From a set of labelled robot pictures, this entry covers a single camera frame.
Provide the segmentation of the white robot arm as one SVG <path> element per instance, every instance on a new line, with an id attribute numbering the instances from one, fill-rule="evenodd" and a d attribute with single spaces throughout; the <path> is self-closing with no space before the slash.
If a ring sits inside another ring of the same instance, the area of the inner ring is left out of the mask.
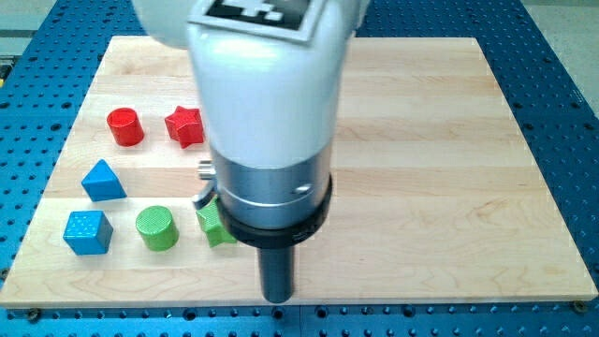
<path id="1" fill-rule="evenodd" d="M 251 227 L 290 227 L 329 184 L 346 48 L 362 0 L 133 0 L 145 32 L 189 52 L 218 194 Z"/>

